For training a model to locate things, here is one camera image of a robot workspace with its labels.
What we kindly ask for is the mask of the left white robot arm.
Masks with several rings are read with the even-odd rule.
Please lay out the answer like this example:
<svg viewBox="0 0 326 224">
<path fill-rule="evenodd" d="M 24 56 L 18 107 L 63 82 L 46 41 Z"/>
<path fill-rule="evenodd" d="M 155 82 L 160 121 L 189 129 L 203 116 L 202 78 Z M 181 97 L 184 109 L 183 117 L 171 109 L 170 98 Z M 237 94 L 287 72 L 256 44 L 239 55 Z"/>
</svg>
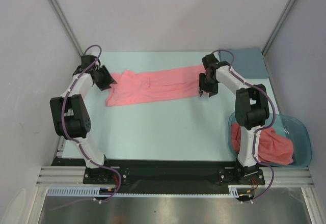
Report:
<svg viewBox="0 0 326 224">
<path fill-rule="evenodd" d="M 68 89 L 60 97 L 50 100 L 57 135 L 74 143 L 85 161 L 84 184 L 109 184 L 113 180 L 118 186 L 121 182 L 118 171 L 109 166 L 105 154 L 99 150 L 89 135 L 91 118 L 84 102 L 93 85 L 103 91 L 115 83 L 105 66 L 93 65 L 90 71 L 73 75 Z"/>
</svg>

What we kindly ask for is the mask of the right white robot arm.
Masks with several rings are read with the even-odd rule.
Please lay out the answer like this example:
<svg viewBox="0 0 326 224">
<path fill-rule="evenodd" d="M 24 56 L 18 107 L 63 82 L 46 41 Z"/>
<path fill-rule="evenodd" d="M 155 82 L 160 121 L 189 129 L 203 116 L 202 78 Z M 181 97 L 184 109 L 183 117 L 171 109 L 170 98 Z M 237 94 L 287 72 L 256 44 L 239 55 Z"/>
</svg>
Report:
<svg viewBox="0 0 326 224">
<path fill-rule="evenodd" d="M 259 139 L 269 118 L 270 98 L 263 84 L 248 83 L 226 61 L 204 61 L 203 66 L 205 72 L 199 74 L 199 95 L 207 93 L 211 97 L 218 93 L 219 84 L 226 86 L 235 95 L 234 114 L 241 129 L 240 150 L 234 170 L 231 175 L 227 175 L 226 170 L 219 170 L 219 181 L 250 184 L 259 174 Z"/>
</svg>

